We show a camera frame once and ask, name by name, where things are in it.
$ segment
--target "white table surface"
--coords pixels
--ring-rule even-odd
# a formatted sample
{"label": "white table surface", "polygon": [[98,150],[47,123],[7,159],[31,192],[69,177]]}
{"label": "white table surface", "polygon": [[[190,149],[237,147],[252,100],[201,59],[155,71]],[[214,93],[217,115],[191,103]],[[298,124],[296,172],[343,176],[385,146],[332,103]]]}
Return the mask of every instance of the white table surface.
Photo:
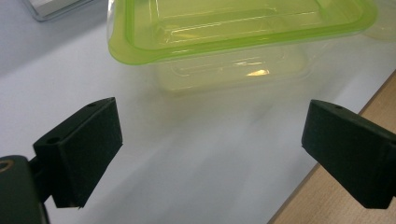
{"label": "white table surface", "polygon": [[358,112],[396,68],[396,43],[338,38],[304,78],[189,94],[162,91],[146,66],[106,46],[106,1],[34,21],[0,4],[0,156],[84,105],[115,96],[124,145],[82,209],[51,223],[265,223],[315,164],[301,148],[312,98]]}

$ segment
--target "lime green lid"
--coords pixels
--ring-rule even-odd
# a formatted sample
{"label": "lime green lid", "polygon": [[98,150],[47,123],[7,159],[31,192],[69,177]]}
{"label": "lime green lid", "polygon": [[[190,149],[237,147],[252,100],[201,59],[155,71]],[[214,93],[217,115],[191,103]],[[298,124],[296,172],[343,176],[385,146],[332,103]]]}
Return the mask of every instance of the lime green lid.
{"label": "lime green lid", "polygon": [[353,34],[371,0],[110,0],[108,47],[122,63]]}

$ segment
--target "wooden surface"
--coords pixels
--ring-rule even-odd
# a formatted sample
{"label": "wooden surface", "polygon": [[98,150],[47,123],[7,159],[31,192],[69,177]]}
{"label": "wooden surface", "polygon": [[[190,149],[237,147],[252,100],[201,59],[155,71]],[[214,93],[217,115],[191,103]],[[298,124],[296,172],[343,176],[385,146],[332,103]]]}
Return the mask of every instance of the wooden surface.
{"label": "wooden surface", "polygon": [[[396,133],[396,71],[360,114]],[[387,210],[365,209],[316,165],[269,223],[396,223],[396,199]]]}

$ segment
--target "screw hole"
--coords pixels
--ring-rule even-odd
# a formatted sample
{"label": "screw hole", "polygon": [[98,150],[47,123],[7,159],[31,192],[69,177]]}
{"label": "screw hole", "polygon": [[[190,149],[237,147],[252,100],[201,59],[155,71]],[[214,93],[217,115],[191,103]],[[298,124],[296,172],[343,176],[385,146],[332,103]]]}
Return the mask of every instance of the screw hole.
{"label": "screw hole", "polygon": [[59,142],[59,141],[61,141],[61,138],[59,138],[59,137],[53,137],[53,138],[50,138],[50,139],[47,141],[47,143],[48,143],[48,144],[55,144],[55,143],[57,143],[57,142]]}
{"label": "screw hole", "polygon": [[12,160],[0,161],[0,173],[8,170],[13,164]]}

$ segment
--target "stacked plastic containers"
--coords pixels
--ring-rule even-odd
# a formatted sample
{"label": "stacked plastic containers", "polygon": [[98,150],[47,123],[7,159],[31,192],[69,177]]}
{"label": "stacked plastic containers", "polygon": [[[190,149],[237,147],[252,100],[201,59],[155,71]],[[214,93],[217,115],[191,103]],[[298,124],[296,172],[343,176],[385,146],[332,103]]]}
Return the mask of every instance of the stacked plastic containers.
{"label": "stacked plastic containers", "polygon": [[181,91],[301,72],[310,59],[292,43],[353,35],[375,17],[371,0],[110,0],[108,47]]}

